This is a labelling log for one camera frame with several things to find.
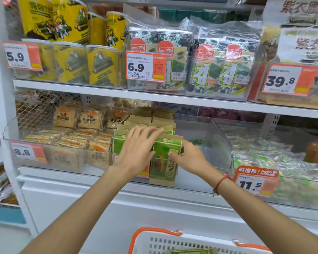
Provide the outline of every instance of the floor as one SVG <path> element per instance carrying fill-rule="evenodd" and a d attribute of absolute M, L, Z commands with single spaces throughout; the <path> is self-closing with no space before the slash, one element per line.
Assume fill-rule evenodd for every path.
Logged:
<path fill-rule="evenodd" d="M 26 228 L 0 224 L 0 254 L 18 254 L 31 239 Z"/>

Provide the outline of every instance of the hand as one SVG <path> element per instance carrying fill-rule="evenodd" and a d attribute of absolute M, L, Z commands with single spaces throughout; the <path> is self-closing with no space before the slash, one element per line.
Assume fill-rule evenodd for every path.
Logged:
<path fill-rule="evenodd" d="M 155 139 L 164 131 L 156 127 L 134 127 L 132 128 L 121 148 L 115 165 L 127 170 L 129 179 L 138 176 L 149 164 L 155 151 L 151 151 Z"/>
<path fill-rule="evenodd" d="M 197 145 L 193 145 L 193 143 L 186 140 L 182 141 L 182 145 L 184 147 L 184 155 L 179 156 L 169 152 L 169 158 L 173 159 L 184 170 L 200 176 L 201 171 L 205 169 L 205 167 L 211 167 Z"/>

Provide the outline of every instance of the qr code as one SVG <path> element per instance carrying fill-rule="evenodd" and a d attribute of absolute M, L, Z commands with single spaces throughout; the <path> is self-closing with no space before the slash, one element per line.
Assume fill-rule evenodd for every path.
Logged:
<path fill-rule="evenodd" d="M 164 68 L 164 64 L 161 64 L 160 62 L 157 62 L 154 64 L 154 70 L 153 73 L 154 74 L 163 74 L 163 68 Z"/>

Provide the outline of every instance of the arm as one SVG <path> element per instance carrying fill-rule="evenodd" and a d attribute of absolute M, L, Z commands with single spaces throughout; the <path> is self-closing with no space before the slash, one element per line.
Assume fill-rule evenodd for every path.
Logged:
<path fill-rule="evenodd" d="M 206 161 L 198 146 L 185 140 L 183 145 L 184 155 L 170 153 L 170 158 L 215 188 L 224 174 Z M 273 253 L 318 253 L 318 236 L 246 192 L 236 183 L 229 179 L 223 180 L 218 186 L 218 193 Z"/>
<path fill-rule="evenodd" d="M 155 152 L 155 139 L 163 132 L 155 127 L 135 127 L 127 136 L 118 162 L 108 167 L 101 178 L 20 254 L 78 254 L 89 233 L 107 206 L 134 176 L 143 171 Z"/>

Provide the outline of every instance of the forearm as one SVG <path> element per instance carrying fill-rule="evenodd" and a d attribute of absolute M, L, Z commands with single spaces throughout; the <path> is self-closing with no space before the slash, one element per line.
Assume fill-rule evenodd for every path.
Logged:
<path fill-rule="evenodd" d="M 125 172 L 110 166 L 84 195 L 20 254 L 78 254 L 106 207 L 127 182 Z"/>
<path fill-rule="evenodd" d="M 207 168 L 201 177 L 214 188 L 223 175 L 214 168 Z M 318 253 L 318 236 L 236 183 L 223 180 L 218 186 L 218 193 L 273 253 Z"/>

